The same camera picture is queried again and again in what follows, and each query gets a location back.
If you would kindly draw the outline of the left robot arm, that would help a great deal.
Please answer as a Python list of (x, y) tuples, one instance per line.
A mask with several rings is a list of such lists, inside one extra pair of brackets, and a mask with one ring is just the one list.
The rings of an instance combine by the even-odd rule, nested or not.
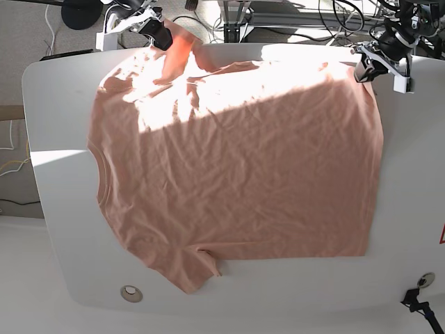
[(412, 93), (412, 52), (419, 47), (427, 56), (444, 59), (444, 2), (400, 1), (393, 6), (381, 1), (394, 11), (392, 19), (369, 29), (370, 42), (358, 43), (353, 52), (361, 55), (355, 66), (358, 83), (373, 81), (384, 74), (394, 76), (394, 91)]

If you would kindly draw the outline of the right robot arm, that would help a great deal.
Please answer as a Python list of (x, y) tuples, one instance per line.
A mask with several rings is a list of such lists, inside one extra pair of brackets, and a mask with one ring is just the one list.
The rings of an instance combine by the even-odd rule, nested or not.
[(172, 45), (170, 29), (163, 23), (162, 8), (155, 1), (102, 1), (109, 5), (102, 30), (96, 34), (96, 50), (113, 51), (125, 31), (137, 33), (148, 39), (149, 45), (166, 51)]

